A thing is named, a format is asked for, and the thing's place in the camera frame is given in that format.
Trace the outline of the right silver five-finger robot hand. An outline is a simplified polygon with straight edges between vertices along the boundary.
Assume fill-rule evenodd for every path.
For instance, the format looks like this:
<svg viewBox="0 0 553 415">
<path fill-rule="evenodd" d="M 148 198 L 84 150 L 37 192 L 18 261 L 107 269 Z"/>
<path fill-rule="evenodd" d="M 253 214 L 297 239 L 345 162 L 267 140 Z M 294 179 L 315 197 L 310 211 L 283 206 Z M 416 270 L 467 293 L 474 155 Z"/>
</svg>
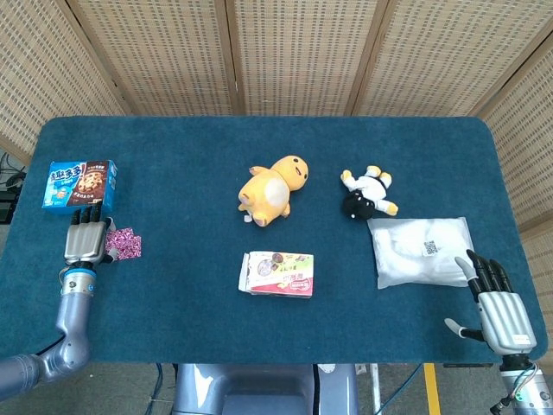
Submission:
<svg viewBox="0 0 553 415">
<path fill-rule="evenodd" d="M 484 342 L 499 356 L 529 354 L 536 347 L 531 321 L 521 296 L 516 293 L 504 267 L 467 250 L 468 259 L 454 259 L 461 268 L 480 316 L 480 328 L 469 329 L 446 318 L 450 331 L 462 339 Z"/>
</svg>

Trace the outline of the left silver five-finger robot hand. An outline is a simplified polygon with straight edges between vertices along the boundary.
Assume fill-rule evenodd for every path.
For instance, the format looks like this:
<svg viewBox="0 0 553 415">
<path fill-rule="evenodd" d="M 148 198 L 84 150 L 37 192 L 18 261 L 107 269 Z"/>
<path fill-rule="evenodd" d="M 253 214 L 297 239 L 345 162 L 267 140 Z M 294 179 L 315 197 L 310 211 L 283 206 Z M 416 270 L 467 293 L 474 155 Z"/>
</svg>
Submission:
<svg viewBox="0 0 553 415">
<path fill-rule="evenodd" d="M 67 230 L 65 263 L 73 267 L 94 267 L 118 258 L 118 249 L 105 250 L 106 235 L 116 230 L 112 217 L 101 218 L 103 202 L 98 201 L 81 211 L 73 212 Z"/>
</svg>

